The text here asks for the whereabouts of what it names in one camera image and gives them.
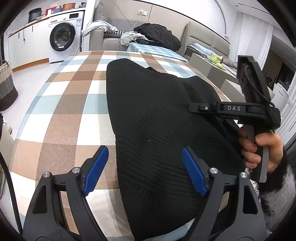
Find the checkered tablecloth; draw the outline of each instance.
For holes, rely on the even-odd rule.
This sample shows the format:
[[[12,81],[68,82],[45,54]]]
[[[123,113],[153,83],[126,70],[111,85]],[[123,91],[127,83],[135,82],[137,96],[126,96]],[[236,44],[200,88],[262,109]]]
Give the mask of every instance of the checkered tablecloth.
[[[198,75],[227,101],[208,79],[177,59],[116,51],[81,52],[68,57],[33,100],[17,134],[10,170],[22,221],[45,171],[66,173],[80,167],[100,145],[106,145],[109,160],[95,190],[86,199],[108,240],[133,240],[119,192],[115,135],[106,98],[107,65],[120,58],[182,78]],[[65,193],[62,198],[69,227],[77,232]],[[188,225],[181,228],[186,232]]]
[[[156,54],[164,57],[169,57],[172,59],[178,59],[185,63],[189,63],[189,61],[183,58],[181,55],[175,53],[170,49],[166,49],[163,47],[151,46],[151,45],[144,45],[144,44],[137,44],[137,43],[130,43],[128,52],[139,52],[139,53],[149,53],[149,54]]]

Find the metal screw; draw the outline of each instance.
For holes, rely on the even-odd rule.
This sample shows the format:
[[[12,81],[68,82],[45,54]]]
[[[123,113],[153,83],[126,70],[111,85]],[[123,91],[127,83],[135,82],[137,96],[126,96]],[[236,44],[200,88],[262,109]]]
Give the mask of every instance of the metal screw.
[[[248,176],[245,172],[241,172],[240,175],[242,178],[246,178]]]
[[[218,173],[218,169],[212,167],[212,168],[210,169],[210,172],[211,172],[212,174],[216,174],[216,173]]]
[[[45,173],[43,173],[43,177],[47,178],[47,177],[49,177],[49,176],[50,176],[50,172],[45,172]]]
[[[79,167],[74,167],[74,168],[72,169],[72,172],[73,172],[73,173],[78,173],[78,172],[80,172],[80,168],[79,168]]]

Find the ribbed fabric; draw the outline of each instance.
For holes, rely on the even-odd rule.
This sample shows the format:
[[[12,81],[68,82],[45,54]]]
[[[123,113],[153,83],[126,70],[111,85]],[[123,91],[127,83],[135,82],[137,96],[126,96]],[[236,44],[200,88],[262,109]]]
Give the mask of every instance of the ribbed fabric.
[[[195,218],[205,200],[193,188],[182,148],[191,146],[209,167],[237,175],[245,166],[236,124],[189,112],[190,101],[220,100],[197,76],[178,78],[128,59],[110,62],[106,76],[118,181],[132,234],[140,241],[169,233]]]

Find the laundry basket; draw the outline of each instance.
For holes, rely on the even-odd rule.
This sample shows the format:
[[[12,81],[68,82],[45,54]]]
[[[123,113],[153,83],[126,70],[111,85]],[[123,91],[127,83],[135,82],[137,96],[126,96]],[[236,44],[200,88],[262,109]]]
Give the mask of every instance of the laundry basket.
[[[13,84],[10,63],[2,60],[0,62],[0,111],[11,106],[17,96],[18,92]]]

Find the blue pillow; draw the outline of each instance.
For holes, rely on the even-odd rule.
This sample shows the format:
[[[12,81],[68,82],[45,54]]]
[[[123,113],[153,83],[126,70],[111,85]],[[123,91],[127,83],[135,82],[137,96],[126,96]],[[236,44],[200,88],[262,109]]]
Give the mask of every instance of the blue pillow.
[[[194,47],[198,48],[199,50],[201,50],[202,52],[204,52],[205,54],[207,54],[207,55],[209,55],[209,56],[211,56],[212,53],[215,54],[215,55],[217,55],[217,54],[214,53],[212,50],[209,50],[209,49],[207,49],[207,48],[201,46],[201,45],[198,44],[198,43],[194,43]]]

